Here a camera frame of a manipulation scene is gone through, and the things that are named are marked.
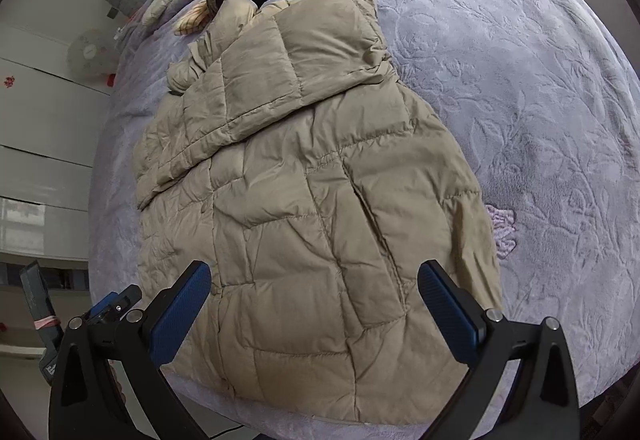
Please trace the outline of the beige puffer down jacket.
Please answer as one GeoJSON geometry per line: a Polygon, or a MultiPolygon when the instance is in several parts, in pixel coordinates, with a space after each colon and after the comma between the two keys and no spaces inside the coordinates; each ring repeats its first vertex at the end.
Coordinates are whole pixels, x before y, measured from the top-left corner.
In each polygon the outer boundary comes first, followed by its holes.
{"type": "Polygon", "coordinates": [[[134,148],[145,299],[193,261],[170,369],[347,423],[432,420],[464,369],[416,288],[436,260],[485,307],[499,265],[454,136],[393,67],[374,0],[224,0],[134,148]]]}

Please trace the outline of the white wardrobe with drawers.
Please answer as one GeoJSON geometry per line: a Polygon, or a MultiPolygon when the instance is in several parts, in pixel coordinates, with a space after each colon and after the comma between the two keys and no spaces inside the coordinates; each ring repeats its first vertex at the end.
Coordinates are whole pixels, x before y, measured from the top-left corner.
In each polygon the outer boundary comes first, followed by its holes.
{"type": "Polygon", "coordinates": [[[84,268],[111,89],[73,77],[62,42],[1,26],[1,252],[84,268]]]}

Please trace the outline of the white round desk fan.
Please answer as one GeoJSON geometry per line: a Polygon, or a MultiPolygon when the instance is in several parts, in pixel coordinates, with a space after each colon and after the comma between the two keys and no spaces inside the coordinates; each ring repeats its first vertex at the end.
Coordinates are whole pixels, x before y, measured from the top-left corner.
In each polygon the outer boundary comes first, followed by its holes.
{"type": "Polygon", "coordinates": [[[76,79],[105,78],[117,70],[119,54],[114,36],[102,30],[87,30],[67,48],[66,65],[76,79]]]}

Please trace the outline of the lavender embossed bed blanket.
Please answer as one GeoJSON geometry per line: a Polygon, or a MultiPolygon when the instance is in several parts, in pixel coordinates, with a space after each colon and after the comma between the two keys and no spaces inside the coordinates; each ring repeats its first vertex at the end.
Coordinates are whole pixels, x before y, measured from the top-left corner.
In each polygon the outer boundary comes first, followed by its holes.
{"type": "MultiPolygon", "coordinates": [[[[140,14],[151,1],[147,1],[140,14]]],[[[89,197],[92,301],[138,282],[132,150],[168,91],[172,33],[194,0],[117,36],[89,197]]],[[[580,404],[639,362],[639,78],[584,0],[376,0],[402,80],[454,134],[498,234],[504,310],[557,316],[580,404]]],[[[417,439],[426,426],[347,426],[232,400],[169,375],[230,420],[281,439],[417,439]]]]}

